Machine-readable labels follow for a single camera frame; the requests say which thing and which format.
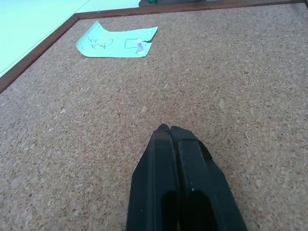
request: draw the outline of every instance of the pushpin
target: pushpin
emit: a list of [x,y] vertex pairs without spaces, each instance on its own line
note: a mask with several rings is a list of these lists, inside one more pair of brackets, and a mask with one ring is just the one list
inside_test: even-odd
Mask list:
[[136,39],[136,43],[138,45],[137,54],[144,54],[145,53],[145,49],[143,49],[141,42],[142,42],[142,40],[140,38]]

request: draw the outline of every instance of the handwritten drawing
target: handwritten drawing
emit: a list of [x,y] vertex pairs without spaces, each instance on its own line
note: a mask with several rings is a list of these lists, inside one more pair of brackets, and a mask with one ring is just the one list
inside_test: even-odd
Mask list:
[[[128,47],[126,47],[126,43],[127,43],[127,41],[133,41],[134,42],[134,45],[132,45],[131,43],[130,43],[130,45],[128,46]],[[124,44],[124,49],[131,49],[131,48],[138,48],[138,46],[137,46],[137,44],[135,43],[135,41],[136,41],[136,38],[127,38],[126,40],[125,40],[125,44]]]
[[107,45],[106,45],[106,43],[104,42],[103,44],[104,45],[101,45],[101,44],[99,44],[97,41],[98,41],[98,39],[96,38],[93,38],[93,37],[91,37],[92,39],[90,39],[90,37],[88,37],[88,40],[90,40],[90,42],[91,42],[91,44],[90,44],[90,46],[92,47],[92,48],[94,48],[95,49],[95,46],[96,45],[99,45],[100,47],[103,47],[104,49],[106,48],[106,47],[109,47],[113,42],[114,42],[114,40],[113,39],[109,39],[108,41],[107,41]]

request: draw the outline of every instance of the cork board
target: cork board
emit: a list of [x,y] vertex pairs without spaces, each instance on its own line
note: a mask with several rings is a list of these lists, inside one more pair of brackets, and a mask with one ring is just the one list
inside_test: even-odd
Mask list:
[[0,95],[2,230],[125,230],[161,123],[194,132],[249,230],[308,229],[303,3],[99,19],[158,26],[145,58],[87,58],[79,20]]

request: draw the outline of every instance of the sticky note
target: sticky note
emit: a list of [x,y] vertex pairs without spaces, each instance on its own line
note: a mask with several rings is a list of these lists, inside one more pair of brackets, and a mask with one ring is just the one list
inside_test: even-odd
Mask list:
[[[77,49],[87,57],[144,57],[152,45],[158,27],[121,32],[110,32],[96,21],[77,41]],[[141,39],[144,54],[137,54],[136,40]]]

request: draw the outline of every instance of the wooden frame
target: wooden frame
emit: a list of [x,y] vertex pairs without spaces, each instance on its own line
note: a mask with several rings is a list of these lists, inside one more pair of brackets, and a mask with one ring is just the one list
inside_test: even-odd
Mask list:
[[291,3],[307,4],[307,0],[225,0],[172,5],[155,5],[130,9],[75,13],[60,27],[58,27],[53,33],[51,33],[47,38],[45,38],[38,46],[36,46],[29,54],[27,54],[23,59],[21,59],[15,66],[13,66],[8,72],[6,72],[2,77],[0,77],[0,93],[2,93],[9,85],[11,85],[28,67],[30,67],[35,62],[35,60],[37,60],[49,47],[51,47],[78,20],[156,13],[175,13],[252,6],[268,6]]

